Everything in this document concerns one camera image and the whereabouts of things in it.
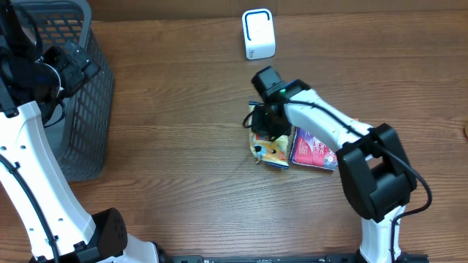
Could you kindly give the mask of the yellow snack bag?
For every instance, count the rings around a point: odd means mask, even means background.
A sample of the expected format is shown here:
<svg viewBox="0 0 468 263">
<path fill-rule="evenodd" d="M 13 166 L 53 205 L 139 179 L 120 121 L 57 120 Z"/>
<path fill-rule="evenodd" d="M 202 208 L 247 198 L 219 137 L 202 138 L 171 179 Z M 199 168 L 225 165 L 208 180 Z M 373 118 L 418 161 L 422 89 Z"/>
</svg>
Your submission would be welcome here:
<svg viewBox="0 0 468 263">
<path fill-rule="evenodd" d="M 249 127 L 248 130 L 249 148 L 258 164 L 263 162 L 282 169 L 289 168 L 287 158 L 289 137 L 287 135 L 282 135 L 277 140 L 270 141 L 268 136 L 262 136 L 260 133 L 254 132 L 252 127 Z"/>
</svg>

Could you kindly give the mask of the purple red soft package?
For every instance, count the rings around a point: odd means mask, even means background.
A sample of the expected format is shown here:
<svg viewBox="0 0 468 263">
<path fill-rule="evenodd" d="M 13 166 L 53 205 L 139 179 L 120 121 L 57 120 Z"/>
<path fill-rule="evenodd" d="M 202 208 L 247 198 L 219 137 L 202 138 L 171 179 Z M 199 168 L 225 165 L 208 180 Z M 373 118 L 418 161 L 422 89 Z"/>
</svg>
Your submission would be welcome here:
<svg viewBox="0 0 468 263">
<path fill-rule="evenodd" d="M 293 164 L 332 171 L 338 167 L 335 153 L 313 134 L 301 128 L 295 130 L 290 161 Z"/>
</svg>

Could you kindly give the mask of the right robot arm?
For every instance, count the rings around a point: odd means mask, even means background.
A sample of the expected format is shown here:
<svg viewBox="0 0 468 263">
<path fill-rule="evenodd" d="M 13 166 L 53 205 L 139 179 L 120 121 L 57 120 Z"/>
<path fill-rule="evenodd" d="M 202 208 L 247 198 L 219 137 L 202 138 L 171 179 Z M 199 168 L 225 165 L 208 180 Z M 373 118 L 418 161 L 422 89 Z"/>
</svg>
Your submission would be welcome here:
<svg viewBox="0 0 468 263">
<path fill-rule="evenodd" d="M 417 182 L 396 131 L 348 117 L 304 81 L 286 83 L 271 66 L 252 85 L 263 101 L 252 112 L 253 132 L 275 141 L 301 128 L 336 154 L 344 194 L 362 219 L 357 261 L 402 261 L 399 223 Z"/>
</svg>

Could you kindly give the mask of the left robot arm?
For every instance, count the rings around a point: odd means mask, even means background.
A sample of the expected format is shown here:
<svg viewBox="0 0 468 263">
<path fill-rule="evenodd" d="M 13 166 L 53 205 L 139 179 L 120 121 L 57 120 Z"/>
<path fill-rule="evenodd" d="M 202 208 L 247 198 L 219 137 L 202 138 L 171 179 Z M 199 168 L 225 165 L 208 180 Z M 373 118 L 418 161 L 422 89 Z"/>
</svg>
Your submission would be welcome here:
<svg viewBox="0 0 468 263">
<path fill-rule="evenodd" d="M 1 184 L 28 232 L 33 262 L 164 261 L 156 243 L 129 234 L 120 212 L 89 214 L 73 194 L 45 129 L 57 106 L 100 66 L 79 45 L 44 48 L 27 13 L 1 3 Z"/>
</svg>

